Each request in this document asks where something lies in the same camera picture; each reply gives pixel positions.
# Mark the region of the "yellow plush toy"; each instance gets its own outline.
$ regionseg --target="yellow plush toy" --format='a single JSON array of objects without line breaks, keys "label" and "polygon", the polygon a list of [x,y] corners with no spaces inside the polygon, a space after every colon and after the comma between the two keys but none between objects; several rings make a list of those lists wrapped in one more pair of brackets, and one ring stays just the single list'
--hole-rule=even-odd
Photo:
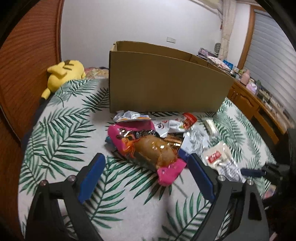
[{"label": "yellow plush toy", "polygon": [[54,93],[58,88],[69,80],[80,80],[85,77],[84,67],[78,60],[66,60],[47,69],[51,73],[48,78],[47,88],[41,97],[48,99],[50,93]]}]

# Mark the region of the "wooden window frame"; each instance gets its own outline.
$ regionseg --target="wooden window frame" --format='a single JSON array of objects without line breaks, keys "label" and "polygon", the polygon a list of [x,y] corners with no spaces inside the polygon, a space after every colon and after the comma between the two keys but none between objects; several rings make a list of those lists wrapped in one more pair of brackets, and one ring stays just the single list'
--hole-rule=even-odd
[{"label": "wooden window frame", "polygon": [[255,9],[265,11],[265,9],[260,7],[260,6],[251,5],[249,27],[248,27],[248,31],[247,31],[247,36],[246,36],[246,40],[245,40],[245,43],[244,43],[244,48],[242,50],[241,57],[239,59],[239,63],[237,65],[237,67],[239,69],[244,68],[244,64],[246,62],[248,52],[249,52],[249,49],[250,49],[250,46],[251,46],[251,41],[252,41],[253,32],[254,32],[254,25],[255,25]]}]

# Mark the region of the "blue gripper pad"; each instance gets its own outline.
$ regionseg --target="blue gripper pad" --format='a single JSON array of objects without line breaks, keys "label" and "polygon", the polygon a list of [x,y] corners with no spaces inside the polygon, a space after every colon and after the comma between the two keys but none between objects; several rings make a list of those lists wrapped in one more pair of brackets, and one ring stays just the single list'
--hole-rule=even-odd
[{"label": "blue gripper pad", "polygon": [[96,159],[96,162],[92,165],[91,169],[80,184],[80,192],[78,195],[78,200],[80,203],[90,199],[91,194],[94,191],[94,188],[96,187],[96,184],[106,165],[105,156],[103,154],[96,154],[93,160],[94,159]]},{"label": "blue gripper pad", "polygon": [[193,155],[188,157],[187,165],[203,197],[213,203],[215,199],[213,184]]}]

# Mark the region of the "open cardboard box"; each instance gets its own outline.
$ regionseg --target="open cardboard box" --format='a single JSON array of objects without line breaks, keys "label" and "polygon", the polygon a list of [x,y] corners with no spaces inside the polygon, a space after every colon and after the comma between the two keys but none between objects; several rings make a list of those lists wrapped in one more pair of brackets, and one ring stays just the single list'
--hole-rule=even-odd
[{"label": "open cardboard box", "polygon": [[234,79],[187,52],[115,42],[109,53],[110,112],[216,112]]}]

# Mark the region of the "wall switch plate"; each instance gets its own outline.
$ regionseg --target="wall switch plate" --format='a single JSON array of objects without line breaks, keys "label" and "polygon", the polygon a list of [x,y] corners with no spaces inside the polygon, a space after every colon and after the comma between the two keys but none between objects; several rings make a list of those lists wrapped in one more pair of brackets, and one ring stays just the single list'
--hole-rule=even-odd
[{"label": "wall switch plate", "polygon": [[170,42],[170,43],[176,43],[176,39],[173,39],[173,38],[170,38],[170,37],[167,37],[167,42]]}]

